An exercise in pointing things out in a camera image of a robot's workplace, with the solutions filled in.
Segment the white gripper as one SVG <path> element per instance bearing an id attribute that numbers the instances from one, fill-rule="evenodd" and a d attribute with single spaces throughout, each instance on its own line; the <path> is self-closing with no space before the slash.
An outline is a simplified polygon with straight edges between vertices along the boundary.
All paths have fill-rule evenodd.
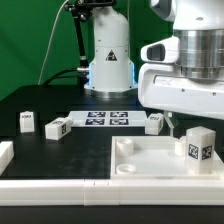
<path id="1" fill-rule="evenodd" d="M 177 37 L 146 45 L 141 49 L 144 64 L 138 76 L 140 103 L 165 111 L 170 136 L 175 128 L 171 112 L 224 120 L 224 68 L 216 80 L 186 78 L 175 65 L 178 56 Z"/>

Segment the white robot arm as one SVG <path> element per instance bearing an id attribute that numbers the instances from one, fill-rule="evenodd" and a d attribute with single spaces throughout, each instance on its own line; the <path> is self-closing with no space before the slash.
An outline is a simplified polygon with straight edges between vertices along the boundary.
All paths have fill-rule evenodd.
<path id="1" fill-rule="evenodd" d="M 85 92 L 115 98 L 136 91 L 146 108 L 224 120 L 224 0 L 150 0 L 150 7 L 173 23 L 173 34 L 141 49 L 138 75 L 126 18 L 111 7 L 93 11 Z"/>

